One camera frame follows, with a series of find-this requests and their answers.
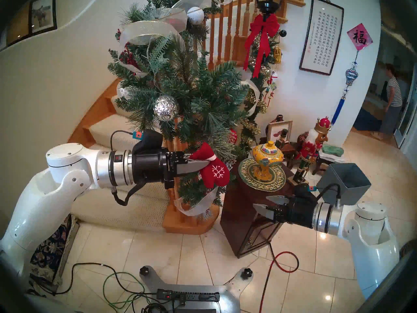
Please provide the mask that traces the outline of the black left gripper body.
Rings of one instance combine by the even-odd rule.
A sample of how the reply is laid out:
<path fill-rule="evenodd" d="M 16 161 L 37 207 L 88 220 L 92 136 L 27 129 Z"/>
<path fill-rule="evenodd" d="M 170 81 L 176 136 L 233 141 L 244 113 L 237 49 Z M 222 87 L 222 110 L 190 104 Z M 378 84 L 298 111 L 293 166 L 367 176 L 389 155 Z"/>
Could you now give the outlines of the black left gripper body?
<path fill-rule="evenodd" d="M 132 174 L 135 184 L 161 182 L 165 189 L 172 189 L 175 177 L 183 176 L 177 166 L 186 164 L 184 151 L 157 148 L 132 153 Z"/>

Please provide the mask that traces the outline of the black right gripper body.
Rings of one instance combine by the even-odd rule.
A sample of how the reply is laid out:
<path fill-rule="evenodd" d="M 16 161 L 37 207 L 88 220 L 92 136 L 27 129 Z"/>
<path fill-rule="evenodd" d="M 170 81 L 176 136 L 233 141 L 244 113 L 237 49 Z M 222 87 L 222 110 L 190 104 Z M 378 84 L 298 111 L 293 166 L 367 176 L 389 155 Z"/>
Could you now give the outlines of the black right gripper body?
<path fill-rule="evenodd" d="M 313 215 L 317 206 L 316 196 L 293 195 L 289 199 L 290 202 L 288 204 L 276 206 L 278 209 L 277 222 L 313 228 Z"/>

